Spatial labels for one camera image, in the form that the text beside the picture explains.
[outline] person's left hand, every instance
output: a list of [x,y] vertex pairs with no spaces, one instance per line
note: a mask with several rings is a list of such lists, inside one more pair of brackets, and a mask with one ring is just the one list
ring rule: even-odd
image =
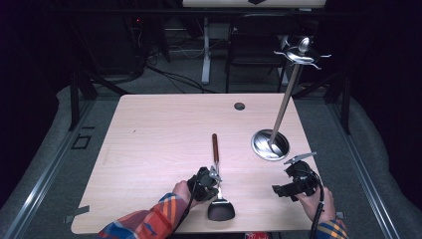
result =
[[[173,193],[181,197],[186,203],[189,203],[190,191],[189,191],[189,187],[187,186],[187,182],[185,180],[181,180],[180,182],[177,182],[176,185],[174,185]],[[190,208],[193,208],[194,206],[200,203],[201,202],[198,202],[197,200],[193,199],[192,204],[190,205]]]

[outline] gray carpet floor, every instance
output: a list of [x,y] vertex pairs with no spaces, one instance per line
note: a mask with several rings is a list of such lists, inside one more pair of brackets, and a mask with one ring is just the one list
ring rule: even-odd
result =
[[[203,55],[191,58],[182,53],[172,53],[171,63],[162,57],[151,58],[152,65],[162,71],[182,75],[195,82],[200,82]],[[118,77],[108,78],[118,81]],[[216,94],[224,92],[224,52],[212,52],[210,84],[204,88]],[[267,75],[267,71],[239,71],[233,79],[242,79],[242,85],[234,86],[239,92],[274,91],[277,81],[276,73]],[[264,86],[255,86],[254,79],[264,79]],[[109,89],[95,85],[100,96],[95,101],[86,101],[81,97],[82,120],[74,131],[68,131],[71,122],[70,90],[63,89],[58,93],[60,108],[55,121],[45,137],[37,155],[22,178],[18,187],[0,211],[0,237],[11,238],[93,238],[94,235],[75,235],[71,231],[72,221],[65,221],[73,215],[83,196],[91,171],[97,159],[106,135],[118,96]],[[200,94],[201,91],[170,81],[153,71],[145,70],[144,74],[133,81],[118,84],[121,88],[134,94]],[[317,151],[315,156],[320,177],[330,188],[335,198],[337,211],[344,212],[344,222],[350,238],[422,238],[422,213],[401,195],[394,179],[388,172],[388,155],[376,128],[360,105],[352,101],[350,104],[351,135],[344,135],[338,126],[337,106],[326,105],[320,89],[306,98],[294,100],[298,108],[301,122],[309,140],[311,149]],[[89,136],[90,141],[85,149],[75,148],[78,136]],[[364,163],[371,180],[382,199],[385,211],[397,234],[386,235],[382,220],[376,216],[370,195],[364,189],[355,167],[355,155],[350,151],[351,139],[357,148],[358,156]],[[53,175],[53,182],[41,196],[40,203],[34,208],[27,224],[20,225],[19,235],[10,234],[10,228],[22,214],[25,201],[36,186],[38,179],[45,173],[52,161],[62,158]],[[296,239],[308,238],[307,231],[274,232],[275,238]],[[239,238],[233,235],[177,235],[176,238]]]

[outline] round metal base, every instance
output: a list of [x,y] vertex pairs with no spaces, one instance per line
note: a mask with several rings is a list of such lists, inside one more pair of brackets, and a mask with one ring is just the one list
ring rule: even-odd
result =
[[285,158],[289,151],[289,142],[284,135],[277,132],[274,143],[269,144],[271,129],[262,129],[252,136],[252,149],[262,159],[268,161],[277,161]]

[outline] person's right hand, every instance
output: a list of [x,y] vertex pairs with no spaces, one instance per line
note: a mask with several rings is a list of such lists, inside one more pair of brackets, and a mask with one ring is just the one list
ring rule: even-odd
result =
[[[323,223],[326,221],[335,219],[335,207],[334,207],[334,198],[332,197],[331,191],[328,188],[323,188],[324,194],[324,205],[322,208],[322,213],[320,214],[319,222]],[[303,193],[297,194],[296,198],[302,204],[305,213],[311,221],[314,221],[314,217],[317,213],[317,206],[319,205],[319,187],[316,189],[316,192],[311,196],[306,196]]]

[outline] plaid sleeve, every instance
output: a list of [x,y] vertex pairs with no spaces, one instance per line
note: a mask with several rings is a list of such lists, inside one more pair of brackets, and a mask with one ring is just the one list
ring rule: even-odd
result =
[[317,239],[345,239],[347,237],[344,223],[339,220],[331,220],[321,223],[316,229]]
[[165,238],[177,225],[187,203],[178,195],[165,194],[149,211],[130,213],[106,226],[97,239]]

